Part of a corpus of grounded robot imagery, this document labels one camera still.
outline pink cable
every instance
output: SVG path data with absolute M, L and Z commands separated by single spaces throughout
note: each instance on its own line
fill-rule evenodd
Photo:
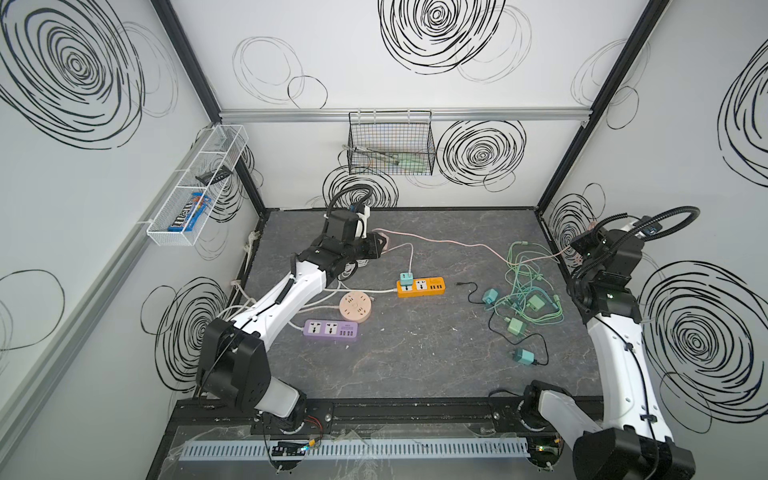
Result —
M 491 252 L 492 252 L 494 255 L 496 255 L 497 257 L 499 257 L 500 259 L 502 259 L 502 260 L 504 261 L 504 263 L 506 263 L 506 264 L 507 264 L 507 265 L 509 265 L 509 266 L 517 266 L 517 265 L 522 265 L 523 263 L 532 262 L 532 261 L 534 261 L 534 260 L 543 260 L 543 259 L 546 259 L 546 258 L 555 258 L 557 255 L 561 255 L 563 252 L 565 252 L 565 251 L 566 251 L 566 250 L 569 248 L 569 246 L 568 246 L 568 247 L 565 247 L 563 250 L 560 250 L 559 252 L 555 253 L 554 255 L 547 255 L 547 256 L 545 256 L 545 257 L 536 257 L 536 258 L 531 258 L 530 260 L 523 260 L 523 261 L 521 261 L 520 263 L 509 263 L 509 262 L 507 261 L 507 259 L 505 259 L 505 258 L 504 258 L 504 257 L 502 257 L 501 255 L 499 255 L 499 254 L 498 254 L 498 252 L 496 252 L 496 250 L 493 250 L 491 247 L 489 247 L 488 245 L 486 245 L 486 244 L 484 244 L 484 243 L 474 243 L 474 244 L 472 244 L 472 245 L 468 245 L 468 244 L 466 244 L 466 243 L 461 243 L 461 242 L 457 242 L 457 241 L 454 241 L 454 240 L 432 240 L 431 238 L 424 238 L 424 237 L 421 237 L 421 236 L 419 236 L 419 235 L 416 235 L 416 234 L 414 234 L 414 233 L 394 232 L 394 231 L 392 231 L 392 230 L 385 230 L 385 229 L 383 229 L 383 228 L 374 228 L 374 229 L 373 229 L 373 230 L 371 230 L 371 231 L 372 231 L 372 232 L 375 232 L 375 231 L 377 231 L 377 230 L 378 230 L 378 231 L 381 231 L 381 232 L 392 233 L 393 235 L 405 235 L 405 236 L 407 236 L 407 237 L 416 237 L 416 238 L 420 238 L 421 240 L 426 240 L 426 241 L 428 241 L 428 242 L 434 242 L 434 243 L 455 243 L 456 245 L 461 245 L 462 247 L 485 247 L 485 248 L 487 248 L 488 250 L 490 250 L 490 251 L 491 251 Z

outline white wire basket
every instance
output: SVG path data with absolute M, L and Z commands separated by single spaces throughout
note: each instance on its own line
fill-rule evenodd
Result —
M 235 164 L 248 142 L 243 125 L 213 128 L 190 166 L 147 228 L 147 235 L 161 247 L 191 247 L 208 221 L 222 190 L 237 175 Z M 219 174 L 231 172 L 223 180 Z

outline black frame post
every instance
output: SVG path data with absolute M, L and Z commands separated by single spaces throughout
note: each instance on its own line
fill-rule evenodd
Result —
M 558 165 L 558 169 L 555 171 L 552 179 L 549 180 L 544 194 L 538 201 L 537 210 L 543 213 L 552 202 L 555 194 L 571 170 L 574 162 L 578 158 L 584 145 L 587 144 L 587 140 L 592 135 L 592 132 L 597 127 L 598 122 L 603 116 L 603 113 L 608 108 L 608 105 L 613 100 L 616 91 L 624 81 L 624 77 L 627 76 L 629 69 L 632 67 L 635 58 L 640 54 L 640 51 L 645 46 L 645 42 L 650 36 L 651 32 L 656 27 L 659 18 L 664 13 L 664 10 L 669 5 L 670 0 L 650 0 L 643 10 L 643 15 L 640 16 L 640 20 L 637 21 L 632 35 L 629 36 L 627 43 L 624 45 L 624 49 L 619 54 L 619 58 L 616 60 L 614 67 L 611 69 L 611 73 L 608 75 L 603 87 L 600 89 L 600 93 L 594 99 L 592 104 L 592 115 L 589 117 L 589 122 L 585 126 L 579 128 L 576 136 L 568 150 L 563 156 L 563 160 Z
M 216 101 L 214 91 L 210 88 L 205 78 L 200 62 L 197 61 L 192 45 L 187 38 L 187 34 L 184 33 L 184 29 L 181 27 L 181 22 L 179 22 L 174 7 L 170 4 L 170 0 L 151 0 L 151 2 L 157 17 L 160 18 L 160 22 L 163 24 L 163 28 L 165 28 L 165 33 L 168 35 L 170 43 L 173 44 L 179 56 L 181 65 L 187 72 L 187 76 L 197 92 L 200 103 L 203 104 L 203 108 L 205 108 L 208 114 L 208 118 L 214 123 L 220 123 L 221 108 L 219 107 L 219 102 Z M 243 165 L 243 162 L 235 164 L 235 171 L 246 193 L 248 193 L 253 208 L 256 209 L 259 217 L 266 218 L 267 210 L 264 206 L 264 201 L 261 199 L 256 184 L 253 182 L 253 178 L 250 176 L 246 166 Z

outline robotic arm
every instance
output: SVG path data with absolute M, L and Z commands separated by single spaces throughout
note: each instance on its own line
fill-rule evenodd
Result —
M 688 216 L 662 231 L 659 222 L 678 214 Z M 607 223 L 627 217 L 614 215 L 571 242 L 584 262 L 571 274 L 568 293 L 598 356 L 603 424 L 582 412 L 564 389 L 538 381 L 525 389 L 521 417 L 529 428 L 551 424 L 558 431 L 573 450 L 578 480 L 688 480 L 696 471 L 693 456 L 673 443 L 659 410 L 644 355 L 640 308 L 626 285 L 645 242 L 681 230 L 698 215 L 696 207 L 679 207 L 605 230 Z
M 367 193 L 348 210 L 333 210 L 343 195 L 361 190 Z M 290 273 L 256 305 L 207 326 L 197 367 L 201 389 L 244 412 L 257 409 L 271 414 L 284 430 L 299 428 L 306 396 L 271 375 L 266 352 L 288 321 L 346 264 L 381 257 L 385 238 L 366 231 L 370 209 L 364 202 L 371 194 L 365 185 L 341 190 L 329 202 L 323 232 L 300 255 L 291 256 Z

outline wire basket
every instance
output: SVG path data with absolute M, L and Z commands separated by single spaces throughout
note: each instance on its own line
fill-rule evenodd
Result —
M 437 158 L 432 112 L 350 112 L 345 148 L 350 174 L 432 175 Z
M 147 228 L 161 247 L 197 242 L 248 142 L 243 125 L 217 125 Z

